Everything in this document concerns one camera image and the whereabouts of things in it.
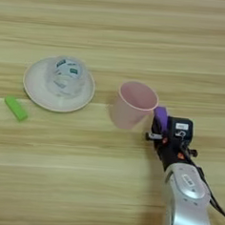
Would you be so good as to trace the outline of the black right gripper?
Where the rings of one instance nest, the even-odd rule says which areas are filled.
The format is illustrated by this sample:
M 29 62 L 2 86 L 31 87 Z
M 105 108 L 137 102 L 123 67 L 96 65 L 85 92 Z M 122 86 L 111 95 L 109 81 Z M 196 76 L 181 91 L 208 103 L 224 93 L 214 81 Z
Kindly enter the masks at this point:
M 197 157 L 197 150 L 189 148 L 190 143 L 178 136 L 168 136 L 161 134 L 161 126 L 158 118 L 153 118 L 152 132 L 146 133 L 147 141 L 152 141 L 154 149 L 158 154 L 158 158 L 163 164 L 163 170 L 167 170 L 174 163 L 183 163 L 194 165 L 192 157 Z

